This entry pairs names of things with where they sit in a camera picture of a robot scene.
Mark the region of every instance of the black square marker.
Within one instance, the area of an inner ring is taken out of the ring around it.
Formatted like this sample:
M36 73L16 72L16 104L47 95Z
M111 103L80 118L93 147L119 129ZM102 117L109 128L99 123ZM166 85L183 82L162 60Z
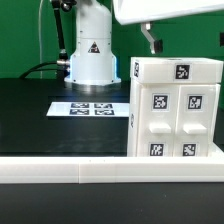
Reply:
M139 75L139 63L135 62L134 76L138 77L138 75Z
M113 110L95 110L95 115L97 116L113 116L114 111Z
M201 110L203 96L189 96L188 97L188 110Z
M167 110L168 109L168 95L154 94L153 95L153 110Z
M150 144L150 156L163 156L164 144Z
M89 110L86 109L71 109L70 115L77 115L77 116L88 116Z
M111 103L94 103L94 108L97 109L112 109L113 106Z
M71 108L89 108L89 103L72 103Z
M183 144L183 156L195 156L197 144Z
M134 114L131 115L131 127L133 128L134 127L134 120L135 120L135 117L134 117Z
M175 79L187 80L190 78L190 65L176 65Z

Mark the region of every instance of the white shelf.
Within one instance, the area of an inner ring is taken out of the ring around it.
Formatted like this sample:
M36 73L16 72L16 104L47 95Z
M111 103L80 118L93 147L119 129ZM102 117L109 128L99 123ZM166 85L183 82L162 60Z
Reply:
M210 157L0 157L0 183L222 182L224 153Z

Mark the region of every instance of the white panel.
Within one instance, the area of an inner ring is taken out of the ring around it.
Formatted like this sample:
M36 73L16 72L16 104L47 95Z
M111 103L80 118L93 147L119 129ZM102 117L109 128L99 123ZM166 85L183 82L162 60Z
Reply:
M160 162L118 164L116 182L224 181L223 160L204 162L179 160L170 163L167 158Z
M219 96L220 96L220 88L221 86L219 84L216 84L216 98L214 102L214 112L212 116L212 124L211 124L211 129L210 129L210 135L211 139L213 140L214 138L214 133L215 133L215 125L216 125L216 116L217 116L217 111L218 111L218 105L219 105Z
M115 158L89 158L79 164L79 183L114 183Z
M223 0L113 0L116 19L131 24L224 9Z
M127 156L137 156L141 89L140 83L131 81Z
M47 116L128 117L128 103L52 102Z
M216 85L182 85L177 112L175 156L207 156L213 114L217 109Z
M132 58L131 77L140 83L219 83L223 62L206 58Z
M137 156L172 156L178 93L177 85L143 85Z
M74 158L0 157L0 183L78 183Z

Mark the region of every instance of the black tabletop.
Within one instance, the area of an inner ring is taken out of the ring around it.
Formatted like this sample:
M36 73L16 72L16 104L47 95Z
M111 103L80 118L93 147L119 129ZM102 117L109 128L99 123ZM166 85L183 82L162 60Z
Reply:
M125 156L127 118L46 117L52 101L129 102L129 84L87 95L55 80L0 80L1 156ZM223 111L215 141L224 144ZM0 223L220 224L224 183L0 185Z
M52 102L129 102L129 83L87 94L55 80L0 80L0 155L125 156L128 118L47 117Z

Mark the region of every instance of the green background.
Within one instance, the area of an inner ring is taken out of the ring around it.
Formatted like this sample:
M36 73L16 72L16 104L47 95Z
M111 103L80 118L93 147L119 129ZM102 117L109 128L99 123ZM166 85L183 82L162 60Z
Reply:
M111 8L111 0L100 0ZM40 63L38 13L40 0L2 1L0 7L0 78L17 78L27 69ZM75 10L62 12L65 44L69 55L75 50ZM113 17L112 51L117 56L118 75L129 80L130 58L151 57L149 43L139 25L121 26ZM206 57L224 59L219 34L224 32L224 11L160 20L154 32L163 39L164 51L159 57ZM58 58L58 43L53 9L44 0L42 10L43 61ZM46 72L44 78L54 77ZM220 106L224 108L224 87Z

